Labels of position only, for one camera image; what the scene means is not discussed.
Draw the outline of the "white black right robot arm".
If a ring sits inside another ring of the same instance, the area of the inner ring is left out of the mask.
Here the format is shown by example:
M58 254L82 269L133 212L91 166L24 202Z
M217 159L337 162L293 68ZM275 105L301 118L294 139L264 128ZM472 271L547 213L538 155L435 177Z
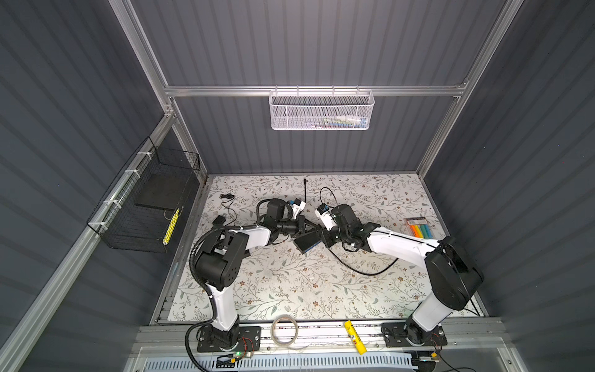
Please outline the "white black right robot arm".
M375 254L386 254L421 268L430 280L432 292L408 317L411 334L426 335L450 314L463 310L484 281L483 273L455 247L454 238L442 240L411 237L376 223L342 224L324 222L322 241L330 247L344 243Z

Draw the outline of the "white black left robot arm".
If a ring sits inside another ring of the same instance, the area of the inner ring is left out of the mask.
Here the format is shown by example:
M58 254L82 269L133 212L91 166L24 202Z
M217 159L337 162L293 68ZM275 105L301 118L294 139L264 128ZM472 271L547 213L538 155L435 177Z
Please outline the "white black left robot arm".
M264 225L217 226L198 239L189 257L189 268L209 296L213 328L230 333L238 322L230 287L246 252L271 245L280 234L295 237L304 233L306 226L304 217Z

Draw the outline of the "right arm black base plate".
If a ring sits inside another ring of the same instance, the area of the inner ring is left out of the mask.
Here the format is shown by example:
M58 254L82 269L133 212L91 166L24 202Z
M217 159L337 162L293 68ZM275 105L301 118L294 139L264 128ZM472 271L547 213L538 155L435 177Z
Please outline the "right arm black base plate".
M444 347L448 344L441 325L425 331L409 321L382 323L381 336L387 347Z

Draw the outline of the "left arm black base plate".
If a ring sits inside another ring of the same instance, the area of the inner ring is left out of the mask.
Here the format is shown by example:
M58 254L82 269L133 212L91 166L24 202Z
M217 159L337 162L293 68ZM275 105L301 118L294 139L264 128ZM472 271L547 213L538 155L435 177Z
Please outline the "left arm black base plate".
M206 325L198 331L199 353L224 351L247 352L260 349L262 328L259 326L235 325L229 331L221 331L213 325Z

